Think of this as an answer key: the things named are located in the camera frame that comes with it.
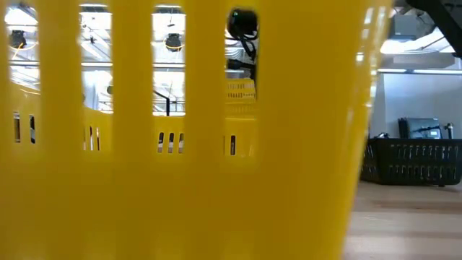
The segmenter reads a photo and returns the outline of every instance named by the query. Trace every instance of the yellow plastic basket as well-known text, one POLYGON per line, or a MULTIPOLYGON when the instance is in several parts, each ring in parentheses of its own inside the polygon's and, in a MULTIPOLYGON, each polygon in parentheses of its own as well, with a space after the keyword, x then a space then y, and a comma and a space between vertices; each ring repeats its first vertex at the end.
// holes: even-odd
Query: yellow plastic basket
POLYGON ((107 3, 111 116, 82 107, 79 2, 32 4, 40 93, 9 82, 0 40, 0 259, 341 257, 390 1, 175 3, 187 14, 184 118, 152 116, 151 12, 161 2, 107 3), (258 12, 260 87, 255 104, 239 89, 249 110, 227 118, 236 97, 217 86, 236 6, 258 12))
POLYGON ((228 118, 255 118, 256 90, 251 79, 228 80, 225 96, 228 118))

